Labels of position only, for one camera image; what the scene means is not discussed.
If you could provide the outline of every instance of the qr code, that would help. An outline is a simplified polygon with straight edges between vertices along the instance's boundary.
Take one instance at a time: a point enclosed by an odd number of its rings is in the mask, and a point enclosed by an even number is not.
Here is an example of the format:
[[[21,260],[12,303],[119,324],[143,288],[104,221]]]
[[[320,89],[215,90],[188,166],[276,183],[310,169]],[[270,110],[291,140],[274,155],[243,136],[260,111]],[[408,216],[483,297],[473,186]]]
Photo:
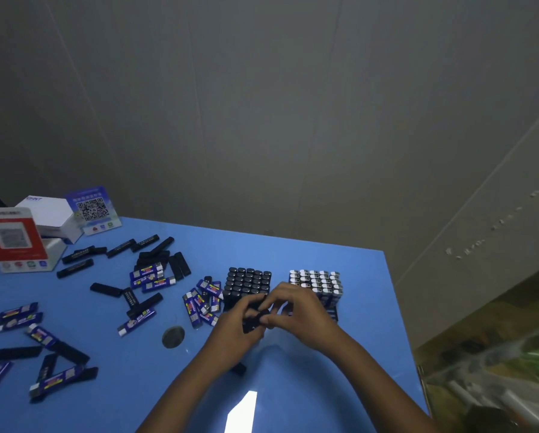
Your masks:
[[[107,205],[102,197],[86,200],[84,202],[77,202],[77,206],[81,210],[86,222],[109,217],[109,210],[107,210]]]
[[[30,247],[27,241],[25,231],[21,228],[1,229],[0,228],[0,243],[4,249],[11,247]]]

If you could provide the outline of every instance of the round mark on table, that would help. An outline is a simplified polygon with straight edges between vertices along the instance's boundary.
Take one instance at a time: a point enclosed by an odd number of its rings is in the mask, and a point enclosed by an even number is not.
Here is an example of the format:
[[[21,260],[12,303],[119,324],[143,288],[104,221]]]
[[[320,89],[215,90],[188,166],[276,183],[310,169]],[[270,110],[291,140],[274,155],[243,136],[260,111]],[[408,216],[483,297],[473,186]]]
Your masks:
[[[179,346],[185,339],[185,330],[183,327],[175,326],[167,328],[161,337],[163,346],[170,349]]]

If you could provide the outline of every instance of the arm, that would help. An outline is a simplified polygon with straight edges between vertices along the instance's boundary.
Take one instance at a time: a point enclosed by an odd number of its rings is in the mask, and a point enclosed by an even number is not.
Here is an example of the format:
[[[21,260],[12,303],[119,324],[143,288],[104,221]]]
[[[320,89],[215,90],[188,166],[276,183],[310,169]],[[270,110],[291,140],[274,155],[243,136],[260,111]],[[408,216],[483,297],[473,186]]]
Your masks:
[[[240,299],[230,312],[221,315],[203,348],[169,385],[137,433],[181,433],[185,430],[193,410],[211,383],[238,364],[245,352],[264,336],[263,326],[247,334],[242,329],[245,317],[258,314],[249,309],[249,304],[263,298],[261,293],[249,295]]]
[[[293,315],[278,315],[288,302]],[[309,289],[280,283],[259,310],[273,304],[271,314],[260,322],[280,327],[305,345],[329,357],[343,372],[374,423],[386,433],[439,433],[432,420],[410,399],[358,342],[330,318],[317,296]]]

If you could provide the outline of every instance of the hand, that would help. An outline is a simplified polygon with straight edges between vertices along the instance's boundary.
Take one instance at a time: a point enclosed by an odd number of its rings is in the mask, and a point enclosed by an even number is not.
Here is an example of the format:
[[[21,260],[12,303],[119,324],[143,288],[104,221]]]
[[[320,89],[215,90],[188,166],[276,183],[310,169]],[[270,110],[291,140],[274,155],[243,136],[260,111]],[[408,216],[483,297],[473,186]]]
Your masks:
[[[219,375],[229,371],[239,363],[243,355],[261,340],[265,327],[244,334],[242,322],[244,318],[252,318],[259,312],[250,309],[249,304],[259,302],[265,294],[258,293],[241,298],[227,313],[222,313],[209,335],[200,353],[209,359],[208,364],[214,367]]]
[[[286,302],[289,306],[284,307],[284,312],[278,316],[277,312]],[[263,326],[289,331],[302,343],[325,355],[340,335],[344,334],[311,289],[282,282],[269,293],[259,306],[259,311],[268,309],[272,304],[271,313],[259,320]],[[284,315],[291,308],[292,316]]]

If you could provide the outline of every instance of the white cardboard box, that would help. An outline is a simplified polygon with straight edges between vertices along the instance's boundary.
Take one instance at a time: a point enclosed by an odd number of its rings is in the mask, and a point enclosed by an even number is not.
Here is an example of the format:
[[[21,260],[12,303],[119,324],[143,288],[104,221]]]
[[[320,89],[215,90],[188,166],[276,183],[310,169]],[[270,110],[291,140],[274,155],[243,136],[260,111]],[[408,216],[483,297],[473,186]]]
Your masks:
[[[27,196],[17,206],[31,210],[42,238],[58,237],[67,244],[73,244],[83,234],[65,199]]]

